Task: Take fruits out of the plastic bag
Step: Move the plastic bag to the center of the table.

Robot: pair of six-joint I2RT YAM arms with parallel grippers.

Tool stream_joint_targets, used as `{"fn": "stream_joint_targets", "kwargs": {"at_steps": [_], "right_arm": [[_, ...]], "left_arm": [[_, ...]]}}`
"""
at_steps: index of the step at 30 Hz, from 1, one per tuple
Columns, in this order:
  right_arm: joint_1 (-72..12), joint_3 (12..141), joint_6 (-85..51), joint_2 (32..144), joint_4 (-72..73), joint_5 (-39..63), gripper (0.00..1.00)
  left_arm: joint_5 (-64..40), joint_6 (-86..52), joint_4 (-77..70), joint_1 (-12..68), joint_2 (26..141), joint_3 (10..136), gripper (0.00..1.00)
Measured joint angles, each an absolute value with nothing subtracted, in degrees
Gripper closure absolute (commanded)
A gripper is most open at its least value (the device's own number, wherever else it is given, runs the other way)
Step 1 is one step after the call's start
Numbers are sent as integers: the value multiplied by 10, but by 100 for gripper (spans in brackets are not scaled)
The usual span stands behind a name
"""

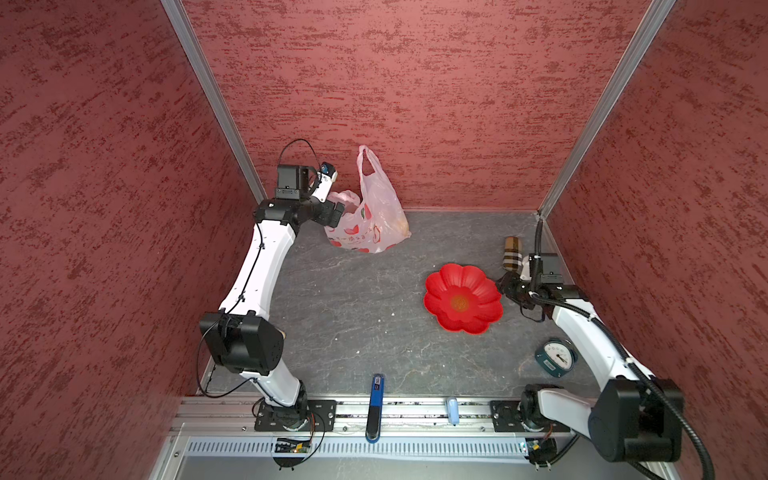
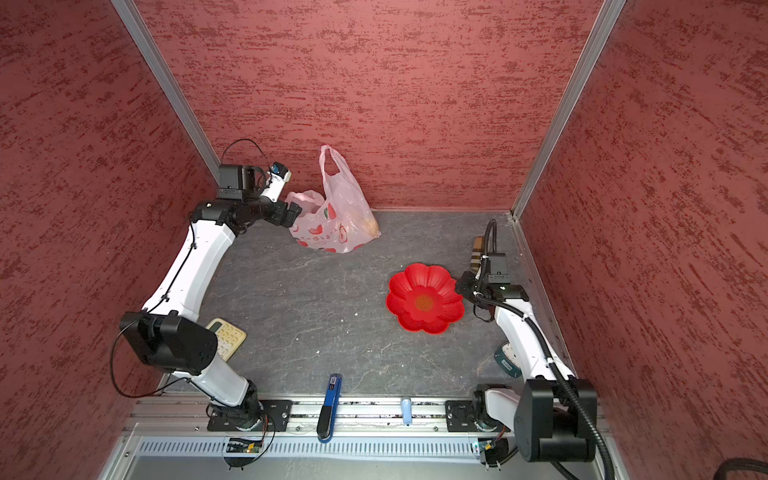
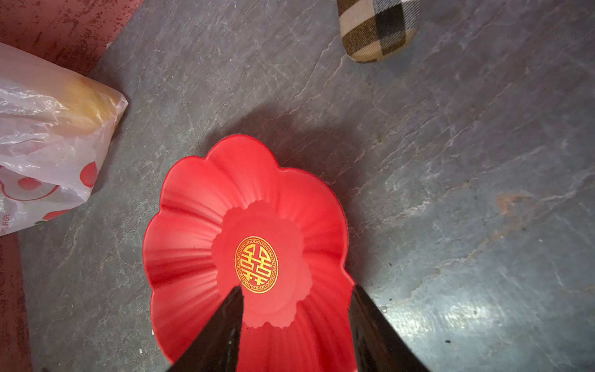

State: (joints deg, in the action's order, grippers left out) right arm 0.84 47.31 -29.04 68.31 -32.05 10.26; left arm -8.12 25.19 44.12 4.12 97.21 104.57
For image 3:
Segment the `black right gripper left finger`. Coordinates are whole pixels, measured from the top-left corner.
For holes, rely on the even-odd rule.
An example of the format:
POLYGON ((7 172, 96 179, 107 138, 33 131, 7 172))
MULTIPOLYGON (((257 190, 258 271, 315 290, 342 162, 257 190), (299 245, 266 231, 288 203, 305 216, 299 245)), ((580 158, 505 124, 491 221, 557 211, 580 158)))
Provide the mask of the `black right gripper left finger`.
POLYGON ((244 296, 234 287, 189 348, 167 370, 236 371, 243 324, 244 296))

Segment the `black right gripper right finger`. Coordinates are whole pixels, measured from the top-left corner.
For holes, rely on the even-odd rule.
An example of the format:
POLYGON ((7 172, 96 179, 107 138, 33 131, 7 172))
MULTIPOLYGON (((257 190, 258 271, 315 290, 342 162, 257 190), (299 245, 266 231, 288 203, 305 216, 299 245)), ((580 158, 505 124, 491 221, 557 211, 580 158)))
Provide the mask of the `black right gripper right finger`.
POLYGON ((360 285, 353 287, 349 321, 358 371, 429 372, 360 285))

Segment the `pink printed plastic bag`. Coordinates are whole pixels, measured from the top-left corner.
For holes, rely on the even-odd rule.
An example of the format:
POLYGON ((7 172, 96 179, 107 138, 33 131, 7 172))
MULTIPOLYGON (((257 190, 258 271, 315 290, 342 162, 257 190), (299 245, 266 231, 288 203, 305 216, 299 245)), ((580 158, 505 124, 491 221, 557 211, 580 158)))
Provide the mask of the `pink printed plastic bag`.
POLYGON ((1 234, 48 222, 89 200, 124 94, 1 45, 1 234))

